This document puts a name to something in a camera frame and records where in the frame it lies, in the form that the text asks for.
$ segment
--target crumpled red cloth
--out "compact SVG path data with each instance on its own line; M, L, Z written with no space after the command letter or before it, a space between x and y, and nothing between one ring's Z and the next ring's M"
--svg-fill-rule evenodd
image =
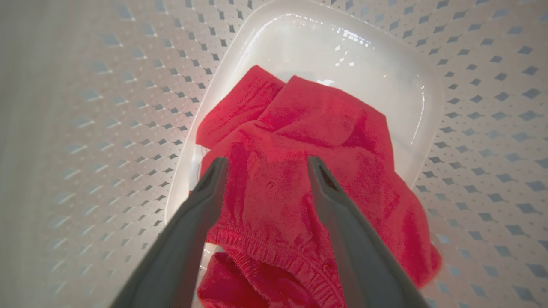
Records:
M229 171L205 307L344 307L327 229L312 201L308 156L320 157L418 286L438 272L424 210L395 173L383 114L335 88L254 66L206 116L196 143Z

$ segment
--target red garment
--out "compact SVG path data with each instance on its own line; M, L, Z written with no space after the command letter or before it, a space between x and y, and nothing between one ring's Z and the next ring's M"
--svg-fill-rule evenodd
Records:
M198 128L197 143L229 172L220 245L198 289L205 307L343 307L327 229L317 217L306 169L320 157L406 273L424 286L441 257L426 215L395 173L385 116L335 88L292 77L284 84L255 66Z

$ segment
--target perforated basket wall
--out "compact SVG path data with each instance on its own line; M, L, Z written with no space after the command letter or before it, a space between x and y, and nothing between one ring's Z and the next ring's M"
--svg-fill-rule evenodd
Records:
M13 3L2 307L104 307L165 226L187 132L260 0ZM432 307L548 305L548 2L327 0L422 53L445 110L413 187Z

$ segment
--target red cloth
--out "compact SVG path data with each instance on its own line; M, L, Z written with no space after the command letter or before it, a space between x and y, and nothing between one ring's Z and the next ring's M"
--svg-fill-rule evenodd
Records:
M424 286L441 257L426 215L395 173L385 116L335 88L255 66L198 128L197 144L229 172L220 245L198 288L205 307L343 307L327 229L314 209L306 169L320 157L406 273Z

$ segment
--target white plastic surface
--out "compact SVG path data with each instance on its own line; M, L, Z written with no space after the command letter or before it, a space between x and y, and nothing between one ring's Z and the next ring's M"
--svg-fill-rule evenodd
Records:
M246 20L209 86L182 151L168 219L198 182L207 153L195 144L199 124L253 65L283 81L297 75L339 88L386 115L396 172L412 186L443 110L441 83L430 64L387 33L337 10L275 1Z

